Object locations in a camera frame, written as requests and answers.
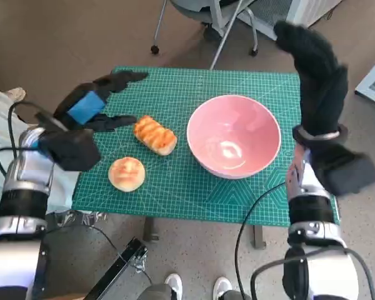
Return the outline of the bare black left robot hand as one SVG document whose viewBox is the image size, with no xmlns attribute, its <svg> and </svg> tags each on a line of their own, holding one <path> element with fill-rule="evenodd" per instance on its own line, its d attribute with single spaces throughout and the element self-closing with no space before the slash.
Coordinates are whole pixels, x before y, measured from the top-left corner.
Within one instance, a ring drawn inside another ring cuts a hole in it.
<svg viewBox="0 0 375 300">
<path fill-rule="evenodd" d="M 146 79 L 148 73 L 118 71 L 85 82 L 74 88 L 59 104 L 53 116 L 68 129 L 92 129 L 95 132 L 114 131 L 137 122 L 131 115 L 108 116 L 103 113 L 109 97 L 134 83 Z"/>
</svg>

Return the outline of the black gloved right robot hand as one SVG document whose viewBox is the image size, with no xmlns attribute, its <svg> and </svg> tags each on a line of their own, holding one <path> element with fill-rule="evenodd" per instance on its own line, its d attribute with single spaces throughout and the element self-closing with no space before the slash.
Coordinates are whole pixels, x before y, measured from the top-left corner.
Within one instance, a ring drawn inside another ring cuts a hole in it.
<svg viewBox="0 0 375 300">
<path fill-rule="evenodd" d="M 312 136 L 336 132 L 348 93 L 348 68 L 315 30 L 278 21 L 276 44 L 290 54 L 300 80 L 301 126 Z"/>
</svg>

